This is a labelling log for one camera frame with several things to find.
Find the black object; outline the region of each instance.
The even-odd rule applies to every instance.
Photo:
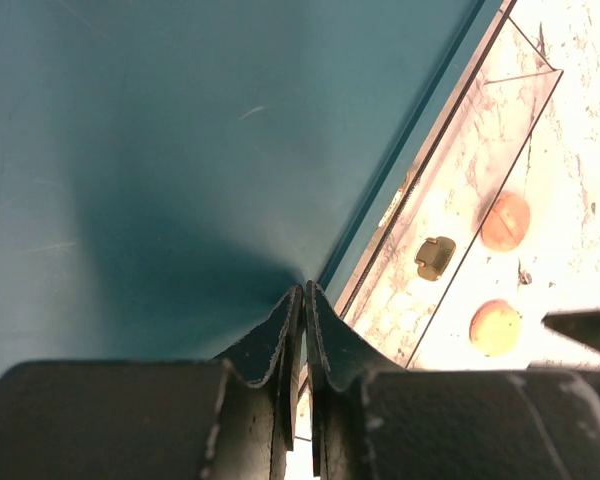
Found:
[[[282,479],[305,321],[323,479],[600,479],[600,372],[405,372],[314,282],[302,301],[290,289],[209,363],[10,370],[0,479]]]
[[[554,313],[542,321],[547,327],[600,351],[600,310]]]
[[[302,289],[290,289],[215,362],[11,369],[0,379],[0,479],[284,478],[301,305]]]

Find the orange round object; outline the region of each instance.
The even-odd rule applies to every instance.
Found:
[[[504,300],[492,300],[478,309],[471,320],[471,344],[487,357],[513,350],[520,338],[520,315]]]
[[[510,252],[529,231],[531,211],[520,195],[503,192],[482,226],[484,245],[496,252]]]

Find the marble surface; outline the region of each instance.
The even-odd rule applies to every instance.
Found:
[[[483,75],[466,106],[465,121],[455,126],[456,139],[436,160],[447,173],[433,175],[439,171],[430,170],[432,179],[425,175],[420,180],[422,189],[433,195],[423,196],[420,204],[410,200],[411,207],[401,215],[345,316],[372,345],[405,366],[500,369],[534,363],[600,369],[599,353],[540,324],[548,312],[600,308],[600,0],[518,0],[511,18],[530,44],[565,72],[504,186],[528,201],[531,227],[522,245],[509,254],[494,254],[479,239],[468,248],[467,239],[502,175],[494,159],[510,151],[531,125],[550,80],[505,82],[502,88],[518,89],[513,96],[507,92],[514,100],[505,105],[493,90],[485,93],[489,75]],[[492,69],[504,78],[534,69],[547,72],[520,43],[515,29],[503,33],[503,63],[486,65],[485,72]],[[505,62],[511,58],[513,63]],[[479,123],[471,128],[467,119]],[[511,139],[509,144],[502,143],[502,136]],[[455,173],[449,158],[457,159]],[[413,274],[415,250],[424,238],[437,235],[457,239],[458,253],[468,252],[442,302],[461,255],[454,256],[438,285],[427,285]],[[493,298],[505,298],[520,312],[523,334],[514,352],[487,359],[469,345],[468,328],[475,310]],[[297,434],[311,435],[307,396],[298,407]],[[293,457],[291,462],[288,478],[309,478],[310,471],[303,468],[310,458]]]

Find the scratch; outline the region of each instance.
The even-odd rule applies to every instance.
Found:
[[[263,110],[266,110],[267,107],[265,107],[264,105],[260,105],[258,107],[252,108],[251,110],[249,110],[247,113],[245,113],[243,116],[241,116],[238,121],[242,121],[247,117],[250,117],[251,115],[253,115],[254,113],[258,113],[258,112],[262,112]]]
[[[109,37],[109,35],[107,35],[106,33],[104,33],[102,30],[98,30],[96,27],[94,27],[91,22],[89,20],[87,20],[84,15],[82,15],[80,12],[78,12],[77,10],[75,10],[74,8],[71,8],[69,5],[67,5],[63,0],[55,0],[55,2],[60,5],[62,8],[64,8],[67,12],[69,12],[71,15],[73,15],[74,17],[76,17],[78,20],[80,20],[80,22],[82,22],[82,24],[87,27],[89,30],[91,30],[93,33],[95,33],[96,35],[104,38],[107,42],[112,42],[111,37]]]
[[[515,388],[516,392],[518,392],[518,395],[520,395],[520,398],[526,404],[527,409],[529,410],[529,413],[531,413],[533,422],[536,424],[538,433],[540,433],[540,436],[544,440],[544,444],[547,447],[547,450],[549,451],[549,456],[551,457],[551,459],[553,460],[553,463],[555,464],[556,468],[558,469],[558,472],[560,473],[560,477],[563,480],[572,480],[571,475],[569,474],[569,471],[567,470],[567,467],[565,467],[564,462],[562,461],[562,458],[560,458],[560,455],[558,454],[558,450],[556,449],[556,446],[553,444],[553,441],[551,440],[551,436],[549,435],[549,432],[547,432],[547,427],[545,426],[544,422],[542,421],[540,412],[538,412],[538,409],[536,408],[536,406],[533,404],[533,402],[531,401],[529,396],[524,391],[524,383],[525,383],[524,379],[518,377],[517,375],[508,375],[507,378],[511,382],[513,387]]]
[[[76,242],[76,241],[54,243],[53,245],[46,245],[44,247],[30,248],[30,249],[24,250],[20,253],[36,253],[36,252],[47,252],[49,250],[64,250],[64,249],[68,249],[70,247],[75,247],[77,244],[78,244],[78,242]]]

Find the teal surface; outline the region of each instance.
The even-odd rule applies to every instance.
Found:
[[[0,373],[337,298],[497,0],[0,0]]]

